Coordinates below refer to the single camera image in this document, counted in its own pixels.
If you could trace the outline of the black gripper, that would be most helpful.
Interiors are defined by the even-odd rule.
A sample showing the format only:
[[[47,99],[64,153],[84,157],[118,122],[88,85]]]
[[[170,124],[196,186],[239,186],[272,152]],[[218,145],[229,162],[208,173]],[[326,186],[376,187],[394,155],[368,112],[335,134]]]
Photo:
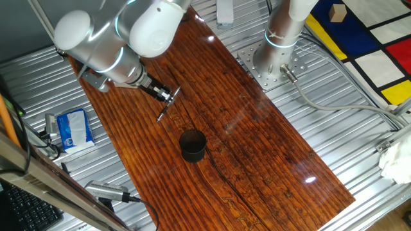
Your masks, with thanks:
[[[173,91],[149,74],[143,76],[138,87],[163,103],[171,103],[173,100]]]

